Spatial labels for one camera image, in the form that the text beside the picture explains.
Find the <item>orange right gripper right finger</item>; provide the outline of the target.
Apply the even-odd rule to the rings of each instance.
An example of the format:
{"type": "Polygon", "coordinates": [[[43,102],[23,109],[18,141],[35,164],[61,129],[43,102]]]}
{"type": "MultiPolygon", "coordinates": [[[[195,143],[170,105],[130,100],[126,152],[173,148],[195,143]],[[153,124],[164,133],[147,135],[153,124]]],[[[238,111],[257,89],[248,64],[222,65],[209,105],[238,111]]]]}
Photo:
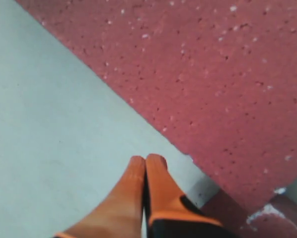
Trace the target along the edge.
{"type": "Polygon", "coordinates": [[[186,196],[158,154],[146,158],[145,213],[148,238],[236,238],[204,215],[186,196]]]}

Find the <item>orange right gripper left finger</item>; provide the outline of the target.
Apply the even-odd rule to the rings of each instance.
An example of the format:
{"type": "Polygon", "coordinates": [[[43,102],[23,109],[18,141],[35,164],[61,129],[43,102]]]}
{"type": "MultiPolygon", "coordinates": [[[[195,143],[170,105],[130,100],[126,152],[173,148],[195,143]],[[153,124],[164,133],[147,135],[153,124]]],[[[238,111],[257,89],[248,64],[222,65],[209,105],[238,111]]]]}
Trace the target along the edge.
{"type": "Polygon", "coordinates": [[[56,238],[140,238],[143,219],[145,160],[132,156],[106,198],[82,220],[56,238]]]}

